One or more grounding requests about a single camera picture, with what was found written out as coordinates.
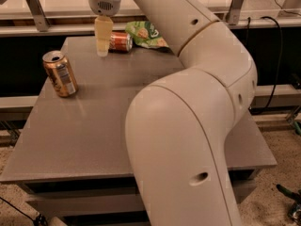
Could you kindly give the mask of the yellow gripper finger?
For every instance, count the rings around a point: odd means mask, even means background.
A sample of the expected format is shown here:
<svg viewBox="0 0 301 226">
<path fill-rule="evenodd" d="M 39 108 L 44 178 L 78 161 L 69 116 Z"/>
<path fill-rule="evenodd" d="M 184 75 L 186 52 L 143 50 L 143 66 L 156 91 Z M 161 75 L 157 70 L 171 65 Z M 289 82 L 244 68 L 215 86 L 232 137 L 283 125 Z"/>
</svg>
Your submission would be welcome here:
<svg viewBox="0 0 301 226">
<path fill-rule="evenodd" d="M 99 57 L 106 57 L 108 54 L 113 21 L 107 16 L 98 16 L 94 22 L 96 49 Z"/>
</svg>

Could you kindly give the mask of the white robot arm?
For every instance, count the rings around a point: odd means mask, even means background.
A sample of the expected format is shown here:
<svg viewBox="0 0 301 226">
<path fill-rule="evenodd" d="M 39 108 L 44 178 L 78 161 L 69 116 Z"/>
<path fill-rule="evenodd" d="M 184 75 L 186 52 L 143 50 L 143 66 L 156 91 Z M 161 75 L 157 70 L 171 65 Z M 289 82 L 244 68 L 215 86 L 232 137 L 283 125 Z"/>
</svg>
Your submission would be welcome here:
<svg viewBox="0 0 301 226">
<path fill-rule="evenodd" d="M 225 140 L 255 95 L 250 53 L 199 0 L 134 0 L 183 65 L 138 92 L 125 121 L 151 226 L 242 226 Z M 97 15 L 120 0 L 88 0 Z"/>
</svg>

